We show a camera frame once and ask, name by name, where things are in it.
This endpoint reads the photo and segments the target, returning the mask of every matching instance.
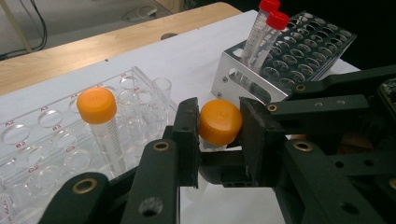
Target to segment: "red cap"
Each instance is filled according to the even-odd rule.
[[[278,0],[262,0],[259,4],[259,9],[266,12],[277,11],[280,2]]]
[[[289,16],[279,11],[272,11],[267,18],[267,24],[274,29],[283,30],[289,23]]]

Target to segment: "black cable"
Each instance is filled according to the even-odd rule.
[[[38,18],[40,19],[41,25],[43,27],[43,37],[41,38],[41,43],[38,46],[32,48],[33,51],[39,51],[39,50],[42,50],[47,45],[47,39],[48,39],[47,24],[45,23],[43,17],[41,16],[40,12],[38,11],[37,5],[35,4],[35,0],[30,0],[30,3],[32,4],[33,8],[35,9],[35,12],[36,12]],[[26,49],[13,50],[8,53],[0,54],[0,61],[9,59],[9,58],[13,58],[13,57],[17,57],[17,56],[21,56],[21,55],[27,54],[27,53],[29,53],[29,52],[26,52]]]

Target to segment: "orange cap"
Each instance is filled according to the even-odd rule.
[[[202,107],[199,134],[212,145],[230,144],[238,135],[241,126],[241,112],[228,101],[213,100]]]
[[[77,108],[81,118],[90,124],[102,124],[117,113],[116,99],[106,88],[91,88],[77,98]]]

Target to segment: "orange lid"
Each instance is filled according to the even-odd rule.
[[[77,108],[81,118],[90,124],[102,124],[117,113],[116,99],[106,88],[91,88],[77,98]]]
[[[241,126],[241,112],[228,101],[213,100],[202,107],[199,134],[212,145],[230,144],[238,135]]]

